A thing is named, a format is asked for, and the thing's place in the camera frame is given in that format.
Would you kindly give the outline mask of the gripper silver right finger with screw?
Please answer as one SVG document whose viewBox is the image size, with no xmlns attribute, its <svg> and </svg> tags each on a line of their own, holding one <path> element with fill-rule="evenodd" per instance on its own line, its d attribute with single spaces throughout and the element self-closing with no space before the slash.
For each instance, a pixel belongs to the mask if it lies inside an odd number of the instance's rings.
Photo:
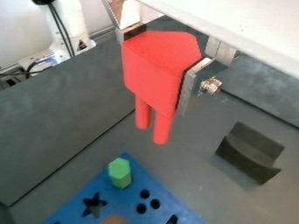
<svg viewBox="0 0 299 224">
<path fill-rule="evenodd" d="M 223 82 L 216 75 L 227 69 L 239 56 L 239 50 L 215 38 L 208 38 L 205 56 L 185 70 L 176 103 L 176 111 L 185 115 L 196 106 L 203 94 L 215 95 Z"/>
</svg>

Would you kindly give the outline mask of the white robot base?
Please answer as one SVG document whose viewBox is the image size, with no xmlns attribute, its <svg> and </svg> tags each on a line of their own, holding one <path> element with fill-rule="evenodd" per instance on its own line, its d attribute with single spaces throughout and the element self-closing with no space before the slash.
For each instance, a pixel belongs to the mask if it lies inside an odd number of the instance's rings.
<svg viewBox="0 0 299 224">
<path fill-rule="evenodd" d="M 80 0 L 32 0 L 40 7 L 51 30 L 52 43 L 47 50 L 21 59 L 19 64 L 35 75 L 96 46 L 89 38 Z"/>
</svg>

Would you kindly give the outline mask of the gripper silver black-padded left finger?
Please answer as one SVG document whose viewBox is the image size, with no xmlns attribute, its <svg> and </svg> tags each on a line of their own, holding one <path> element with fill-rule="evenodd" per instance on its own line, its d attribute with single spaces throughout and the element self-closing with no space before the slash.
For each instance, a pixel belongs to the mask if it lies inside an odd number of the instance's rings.
<svg viewBox="0 0 299 224">
<path fill-rule="evenodd" d="M 101 0 L 107 14 L 116 28 L 116 41 L 121 44 L 147 29 L 141 22 L 136 0 Z"/>
</svg>

